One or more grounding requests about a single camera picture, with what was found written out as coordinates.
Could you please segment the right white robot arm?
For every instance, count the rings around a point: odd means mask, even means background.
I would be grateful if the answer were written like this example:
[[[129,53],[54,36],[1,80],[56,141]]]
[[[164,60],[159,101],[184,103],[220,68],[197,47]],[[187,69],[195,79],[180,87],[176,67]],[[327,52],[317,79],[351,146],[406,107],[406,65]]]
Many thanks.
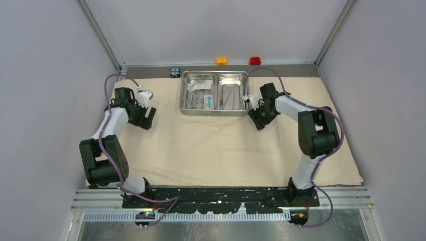
[[[313,196],[314,179],[323,160],[342,145],[337,126],[341,124],[329,106],[305,104],[288,92],[278,92],[273,83],[260,87],[260,94],[243,97],[252,107],[248,116],[257,130],[264,129],[278,115],[284,114],[297,122],[298,145],[302,152],[298,167],[288,181],[285,198],[300,206]]]

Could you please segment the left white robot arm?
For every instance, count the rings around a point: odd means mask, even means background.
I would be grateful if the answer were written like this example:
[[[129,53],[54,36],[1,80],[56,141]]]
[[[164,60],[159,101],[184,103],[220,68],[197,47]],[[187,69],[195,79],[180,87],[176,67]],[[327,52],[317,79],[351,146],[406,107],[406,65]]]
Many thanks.
[[[151,128],[156,113],[155,108],[148,107],[152,98],[152,92],[141,88],[137,92],[127,87],[116,88],[114,97],[106,99],[100,127],[90,139],[79,144],[88,183],[135,195],[135,202],[142,208],[153,204],[154,194],[146,178],[131,172],[119,137],[127,124],[144,130]]]

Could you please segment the beige cloth wrap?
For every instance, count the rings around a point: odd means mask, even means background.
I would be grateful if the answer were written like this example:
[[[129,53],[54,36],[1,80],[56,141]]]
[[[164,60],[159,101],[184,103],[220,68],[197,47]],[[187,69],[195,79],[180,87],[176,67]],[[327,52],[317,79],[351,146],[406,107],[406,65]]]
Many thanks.
[[[180,79],[123,80],[153,92],[152,127],[127,124],[119,141],[131,173],[152,185],[286,186],[301,158],[297,122],[279,115],[265,129],[247,116],[189,116],[179,109]]]

